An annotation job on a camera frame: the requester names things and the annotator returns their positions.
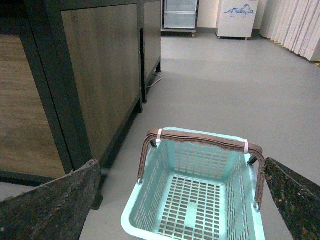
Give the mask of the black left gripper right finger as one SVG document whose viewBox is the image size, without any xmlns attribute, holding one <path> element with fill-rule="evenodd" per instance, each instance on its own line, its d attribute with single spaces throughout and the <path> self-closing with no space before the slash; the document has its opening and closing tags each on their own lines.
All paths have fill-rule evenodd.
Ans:
<svg viewBox="0 0 320 240">
<path fill-rule="evenodd" d="M 273 202 L 294 240 L 320 238 L 320 186 L 277 160 L 265 159 L 263 173 Z"/>
</svg>

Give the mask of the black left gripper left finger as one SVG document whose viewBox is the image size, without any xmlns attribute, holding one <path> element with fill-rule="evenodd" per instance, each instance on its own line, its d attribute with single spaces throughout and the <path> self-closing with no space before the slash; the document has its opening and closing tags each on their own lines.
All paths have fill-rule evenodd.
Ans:
<svg viewBox="0 0 320 240">
<path fill-rule="evenodd" d="M 0 202 L 2 240 L 78 240 L 101 180 L 100 164 L 80 169 Z"/>
</svg>

